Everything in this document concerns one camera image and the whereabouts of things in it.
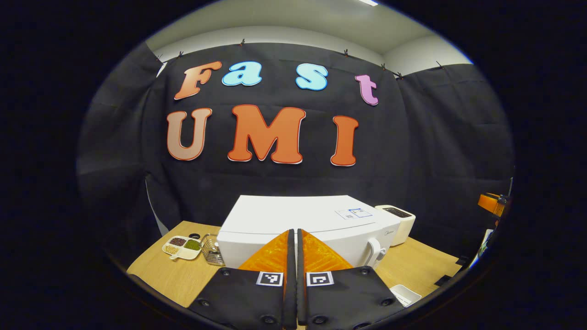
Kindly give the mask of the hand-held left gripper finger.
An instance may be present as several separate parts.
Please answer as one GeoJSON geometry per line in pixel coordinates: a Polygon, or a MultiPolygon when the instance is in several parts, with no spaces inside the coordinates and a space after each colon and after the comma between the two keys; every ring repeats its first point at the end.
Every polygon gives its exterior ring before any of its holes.
{"type": "Polygon", "coordinates": [[[312,234],[299,230],[297,318],[309,330],[358,330],[404,306],[369,266],[352,267],[312,234]]]}
{"type": "Polygon", "coordinates": [[[233,330],[296,329],[295,231],[279,234],[241,267],[220,268],[188,309],[233,330]]]}

